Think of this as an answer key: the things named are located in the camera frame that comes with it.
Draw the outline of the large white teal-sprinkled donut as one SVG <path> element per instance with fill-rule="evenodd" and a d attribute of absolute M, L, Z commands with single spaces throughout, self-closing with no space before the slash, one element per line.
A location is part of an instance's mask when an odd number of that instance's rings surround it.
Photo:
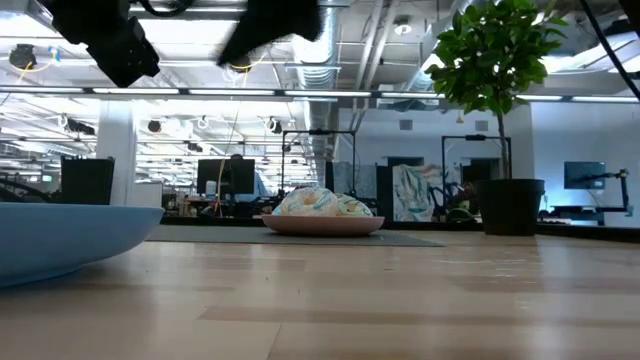
<path fill-rule="evenodd" d="M 283 216 L 337 216 L 339 200 L 327 188 L 317 186 L 300 188 L 293 190 L 282 200 L 277 213 Z"/>

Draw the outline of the colourful painted cloth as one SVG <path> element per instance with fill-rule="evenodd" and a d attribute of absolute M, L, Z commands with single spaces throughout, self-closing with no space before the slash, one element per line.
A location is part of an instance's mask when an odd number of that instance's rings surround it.
<path fill-rule="evenodd" d="M 444 222 L 449 200 L 461 189 L 457 172 L 435 164 L 394 166 L 392 186 L 396 222 Z"/>

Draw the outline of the pink round plate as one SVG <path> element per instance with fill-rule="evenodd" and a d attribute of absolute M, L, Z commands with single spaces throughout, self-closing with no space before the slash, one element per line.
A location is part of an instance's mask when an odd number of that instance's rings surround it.
<path fill-rule="evenodd" d="M 277 233 L 312 237 L 366 236 L 379 230 L 384 220 L 384 217 L 375 216 L 264 215 L 262 217 L 263 223 Z"/>

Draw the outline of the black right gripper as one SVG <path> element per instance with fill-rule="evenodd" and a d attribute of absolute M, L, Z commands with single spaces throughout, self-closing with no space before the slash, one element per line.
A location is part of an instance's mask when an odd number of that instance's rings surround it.
<path fill-rule="evenodd" d="M 248 0 L 238 23 L 238 34 L 227 40 L 216 65 L 232 64 L 281 37 L 297 35 L 315 41 L 320 33 L 318 0 Z"/>

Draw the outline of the black computer monitor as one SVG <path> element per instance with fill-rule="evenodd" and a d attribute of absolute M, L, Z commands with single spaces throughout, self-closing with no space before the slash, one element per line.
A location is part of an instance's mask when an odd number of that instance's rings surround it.
<path fill-rule="evenodd" d="M 201 159 L 198 161 L 196 188 L 207 192 L 207 183 L 215 182 L 222 194 L 254 192 L 255 161 L 249 159 Z"/>

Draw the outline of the blue round plate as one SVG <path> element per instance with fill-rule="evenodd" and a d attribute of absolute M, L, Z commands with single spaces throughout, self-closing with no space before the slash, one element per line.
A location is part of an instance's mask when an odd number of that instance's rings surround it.
<path fill-rule="evenodd" d="M 156 207 L 0 202 L 0 288 L 125 253 L 160 224 Z"/>

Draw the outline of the black aluminium table frame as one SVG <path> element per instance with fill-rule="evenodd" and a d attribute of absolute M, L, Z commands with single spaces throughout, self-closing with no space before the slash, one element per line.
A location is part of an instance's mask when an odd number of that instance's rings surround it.
<path fill-rule="evenodd" d="M 160 224 L 167 226 L 265 227 L 262 219 L 247 218 L 194 218 L 164 216 L 161 219 Z M 484 227 L 480 223 L 384 221 L 381 229 L 393 231 L 484 232 Z M 538 223 L 536 225 L 536 234 L 640 245 L 640 228 Z"/>

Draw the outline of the black background rig frame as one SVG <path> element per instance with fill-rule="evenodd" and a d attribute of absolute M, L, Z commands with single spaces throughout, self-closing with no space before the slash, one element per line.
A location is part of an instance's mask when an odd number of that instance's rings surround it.
<path fill-rule="evenodd" d="M 313 182 L 335 190 L 334 156 L 339 142 L 342 141 L 351 150 L 351 183 L 347 194 L 356 197 L 356 182 L 358 175 L 358 152 L 356 147 L 356 132 L 353 130 L 329 130 L 316 128 L 311 130 L 284 130 L 281 134 L 280 144 L 280 184 L 278 193 L 283 196 L 285 192 L 285 165 L 286 155 L 293 147 L 302 150 L 311 149 L 310 155 L 304 155 L 305 161 L 310 160 L 309 169 L 312 172 Z"/>
<path fill-rule="evenodd" d="M 454 198 L 453 193 L 448 192 L 449 185 L 447 179 L 447 163 L 446 163 L 446 141 L 448 139 L 464 140 L 464 141 L 479 141 L 484 142 L 488 140 L 500 140 L 499 136 L 487 136 L 483 134 L 469 134 L 469 135 L 445 135 L 441 137 L 441 180 L 442 180 L 442 204 L 440 205 L 442 212 L 445 215 L 449 213 L 449 200 Z M 511 178 L 513 176 L 512 170 L 512 140 L 510 137 L 505 138 L 507 160 L 504 161 L 507 165 L 507 170 L 503 171 L 504 178 Z"/>

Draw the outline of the wall mounted screen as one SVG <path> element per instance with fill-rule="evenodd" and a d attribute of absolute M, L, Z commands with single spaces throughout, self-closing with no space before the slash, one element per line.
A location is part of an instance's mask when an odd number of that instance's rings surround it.
<path fill-rule="evenodd" d="M 564 188 L 570 190 L 604 190 L 604 162 L 571 161 L 564 163 Z"/>

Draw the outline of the dark grey ribbed mat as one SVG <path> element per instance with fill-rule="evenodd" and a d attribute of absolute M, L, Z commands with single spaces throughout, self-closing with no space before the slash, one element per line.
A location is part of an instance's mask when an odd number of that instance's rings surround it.
<path fill-rule="evenodd" d="M 376 231 L 364 236 L 283 235 L 266 227 L 217 227 L 160 225 L 147 238 L 156 242 L 374 246 L 374 247 L 442 247 L 442 244 L 400 234 Z"/>

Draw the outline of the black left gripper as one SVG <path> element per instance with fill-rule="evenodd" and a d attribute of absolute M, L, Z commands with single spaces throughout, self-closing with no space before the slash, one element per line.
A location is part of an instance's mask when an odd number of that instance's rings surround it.
<path fill-rule="evenodd" d="M 160 72 L 159 56 L 136 17 L 129 18 L 105 40 L 89 44 L 87 52 L 119 88 L 128 88 L 143 76 Z"/>

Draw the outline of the green potted plant black pot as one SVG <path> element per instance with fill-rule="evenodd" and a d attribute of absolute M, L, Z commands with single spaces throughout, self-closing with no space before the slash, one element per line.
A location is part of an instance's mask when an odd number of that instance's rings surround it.
<path fill-rule="evenodd" d="M 497 119 L 502 177 L 474 186 L 487 235 L 532 236 L 544 182 L 515 179 L 505 118 L 528 103 L 522 97 L 548 75 L 542 59 L 561 46 L 566 22 L 532 0 L 484 0 L 451 14 L 451 25 L 437 36 L 439 65 L 425 70 L 434 91 L 466 113 L 489 111 Z"/>

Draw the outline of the black rectangular panel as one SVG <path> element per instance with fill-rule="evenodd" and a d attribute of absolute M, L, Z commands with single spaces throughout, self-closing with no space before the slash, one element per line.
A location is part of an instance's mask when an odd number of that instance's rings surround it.
<path fill-rule="evenodd" d="M 62 202 L 109 205 L 115 160 L 63 158 L 61 161 Z"/>

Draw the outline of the silver ventilation duct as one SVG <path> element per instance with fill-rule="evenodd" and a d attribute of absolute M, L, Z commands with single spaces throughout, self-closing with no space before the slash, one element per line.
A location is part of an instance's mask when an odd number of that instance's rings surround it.
<path fill-rule="evenodd" d="M 293 56 L 301 67 L 296 69 L 301 90 L 329 90 L 336 85 L 338 71 L 333 68 L 337 60 L 339 10 L 320 10 L 321 31 L 315 41 L 294 35 L 291 40 Z M 304 102 L 304 120 L 307 130 L 328 130 L 337 115 L 336 107 L 328 101 Z"/>

